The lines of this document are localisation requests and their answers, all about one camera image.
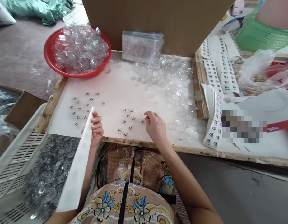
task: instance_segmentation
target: woman's left hand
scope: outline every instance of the woman's left hand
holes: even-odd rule
[[[104,135],[104,129],[103,129],[103,124],[101,123],[101,117],[98,116],[98,113],[96,111],[93,112],[93,118],[91,119],[91,122],[92,122],[92,125],[91,125],[92,138],[91,138],[90,148],[97,147],[102,136]]]

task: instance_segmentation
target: patterned clothing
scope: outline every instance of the patterned clothing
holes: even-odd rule
[[[88,205],[70,223],[178,223],[174,191],[158,150],[112,145],[98,163]]]

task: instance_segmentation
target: black strap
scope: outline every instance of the black strap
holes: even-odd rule
[[[98,185],[98,183],[99,183],[98,175],[99,175],[99,173],[100,173],[100,161],[101,161],[101,159],[102,159],[103,157],[104,157],[104,155],[102,155],[102,157],[101,157],[100,160],[98,161],[98,163],[97,163],[97,168],[96,168],[96,180],[97,180],[96,185],[97,185],[97,189],[100,188],[99,185]]]
[[[169,195],[164,193],[158,193],[160,196],[162,196],[168,204],[176,204],[176,195]]]
[[[126,197],[128,195],[128,182],[125,182],[123,195],[122,195],[122,201],[121,201],[121,207],[120,207],[120,213],[118,218],[118,224],[124,223],[124,213],[125,213],[125,204],[126,204]]]
[[[132,167],[131,167],[131,177],[129,178],[129,182],[133,183],[134,182],[134,170],[135,170],[135,154],[134,154],[134,159],[132,161]]]

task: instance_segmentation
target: teal fabric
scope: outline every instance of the teal fabric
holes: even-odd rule
[[[44,26],[55,24],[74,7],[72,0],[7,0],[6,6],[17,16],[42,19]]]

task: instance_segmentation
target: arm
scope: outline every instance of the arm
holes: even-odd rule
[[[169,167],[170,174],[187,210],[191,223],[223,223],[197,180],[169,143],[165,122],[157,113],[148,111],[145,115],[146,131]]]
[[[88,162],[85,171],[85,177],[82,186],[82,192],[79,202],[79,207],[76,210],[67,211],[67,212],[59,212],[53,213],[46,224],[67,224],[69,223],[76,215],[83,209],[84,203],[86,201],[86,197],[90,188],[91,182],[91,175],[93,170],[93,164],[95,159],[95,154],[97,150],[97,144],[101,140],[101,137],[104,134],[104,129],[102,127],[101,118],[98,117],[98,113],[95,111],[93,112],[93,118],[91,119],[93,125],[91,126],[92,129],[92,139],[90,144]]]

